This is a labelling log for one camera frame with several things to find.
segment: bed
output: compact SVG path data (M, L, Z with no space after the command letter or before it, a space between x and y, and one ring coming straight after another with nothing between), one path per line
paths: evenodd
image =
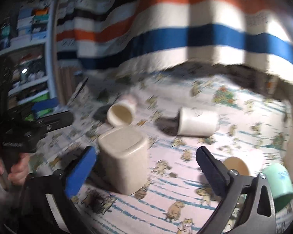
M219 202L195 160L198 147L205 145L219 160L259 148L265 156L262 168L283 163L291 105L256 93L257 75L243 66L196 63L118 79L111 71L93 71L81 93L69 103L75 116L73 125L40 140L30 167L48 175L63 169L85 146L98 150L98 136L111 128L105 122L108 106L120 94L131 93L138 99L133 125L150 142L148 182L130 196L115 192L106 181L99 155L72 201L97 233L196 233ZM219 130L209 138L176 136L175 118L181 106L217 111ZM260 170L253 170L252 175ZM293 219L292 208L291 202L277 213L277 233ZM234 221L233 216L224 231Z

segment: orange stripe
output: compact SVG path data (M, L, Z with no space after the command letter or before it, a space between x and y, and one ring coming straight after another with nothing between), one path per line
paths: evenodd
M136 16L140 12L145 11L147 8L150 8L153 5L156 5L159 3L197 4L203 1L206 1L206 0L140 0L140 3L133 16L121 22L112 24L111 26L108 26L102 32L94 33L94 32L78 30L78 29L71 30L71 31L63 31L60 34L57 34L56 40L60 41L62 39L75 37L76 40L92 40L95 42L106 42L106 41L109 41L124 35L130 29ZM269 0L221 0L221 1L230 3L247 14L254 14L261 10L273 8Z

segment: blue gripper pad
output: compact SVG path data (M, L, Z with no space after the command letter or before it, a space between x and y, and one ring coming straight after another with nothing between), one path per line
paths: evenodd
M197 149L196 159L199 164L203 174L205 175L208 183L210 184L213 192L220 196L224 197L226 193L226 183L221 173L219 172L216 166L216 159L214 157L209 158L201 149L202 147Z
M89 176L96 162L96 150L92 146L85 149L85 153L66 178L65 194L71 198L78 194L82 184Z
M51 98L51 99L46 99L42 100L39 102L34 103L34 105L31 107L31 110L36 113L41 110L49 109L49 108L54 108L59 104L59 100L57 97Z

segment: mint green cup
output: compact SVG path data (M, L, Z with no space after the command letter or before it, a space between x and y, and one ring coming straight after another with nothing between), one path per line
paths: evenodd
M293 185L288 170L279 163L274 163L263 170L268 179L276 213L293 199Z

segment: curtain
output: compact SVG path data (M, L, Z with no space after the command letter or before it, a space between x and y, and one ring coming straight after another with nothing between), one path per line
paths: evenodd
M59 66L153 72L186 61L243 64L293 84L284 0L60 0Z

